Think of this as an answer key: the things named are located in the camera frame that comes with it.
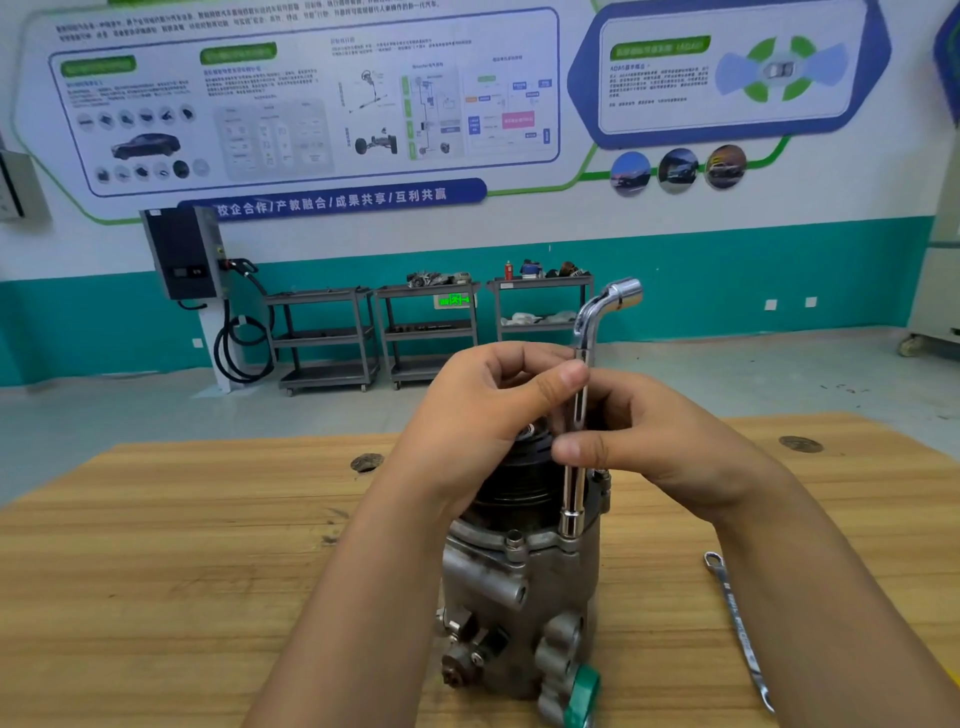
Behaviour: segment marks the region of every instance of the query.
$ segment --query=tiled floor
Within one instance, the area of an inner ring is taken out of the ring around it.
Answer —
[[[657,376],[720,416],[846,410],[891,425],[960,459],[960,361],[904,359],[893,329],[601,346],[600,366]],[[74,379],[30,395],[0,392],[0,502],[117,443],[391,432],[425,387],[395,392],[381,375],[367,394],[287,398],[272,382],[197,398],[209,370],[129,380]]]

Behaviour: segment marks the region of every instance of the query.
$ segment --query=electrical box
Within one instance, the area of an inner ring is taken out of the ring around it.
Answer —
[[[30,155],[0,150],[0,222],[49,217]]]
[[[908,330],[960,343],[960,134],[954,141]]]
[[[154,265],[171,301],[228,297],[227,260],[217,213],[209,207],[140,212]]]

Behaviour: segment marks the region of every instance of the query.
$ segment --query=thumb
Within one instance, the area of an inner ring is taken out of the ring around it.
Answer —
[[[553,459],[579,468],[646,473],[656,464],[651,449],[638,442],[641,437],[635,429],[567,432],[554,440]]]
[[[526,384],[504,390],[510,393],[511,425],[517,428],[543,417],[587,386],[590,370],[582,361],[565,361],[538,374]]]

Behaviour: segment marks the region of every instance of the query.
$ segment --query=diagram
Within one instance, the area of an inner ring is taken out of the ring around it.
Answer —
[[[557,97],[552,78],[522,67],[511,75],[477,69],[467,73],[468,145],[472,155],[549,148],[556,131]]]
[[[464,137],[456,68],[400,79],[411,160],[462,157]]]
[[[849,65],[843,43],[818,51],[809,38],[793,36],[789,45],[780,48],[778,39],[770,37],[754,46],[746,57],[728,53],[720,59],[716,85],[724,96],[742,90],[759,104],[776,99],[775,92],[782,101],[793,101],[814,84],[839,84]]]
[[[379,71],[370,69],[362,71],[360,80],[349,84],[350,100],[354,105],[347,109],[347,113],[354,114],[374,104],[386,101],[388,94],[383,92],[385,85],[383,74]]]
[[[384,127],[380,130],[382,136],[371,136],[370,141],[367,141],[364,137],[360,137],[356,140],[356,143],[353,145],[353,148],[356,149],[358,155],[365,155],[367,150],[372,147],[386,147],[391,151],[392,154],[396,154],[396,137],[392,134],[387,134],[387,128]]]

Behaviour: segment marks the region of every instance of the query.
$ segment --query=wooden table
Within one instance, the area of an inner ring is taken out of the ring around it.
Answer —
[[[960,466],[846,414],[733,423],[800,476],[956,671]],[[393,441],[125,445],[0,510],[0,725],[236,728],[370,483],[350,460]],[[702,562],[715,547],[614,474],[592,660],[603,726],[774,725]],[[533,704],[452,691],[433,665],[421,726],[538,725]]]

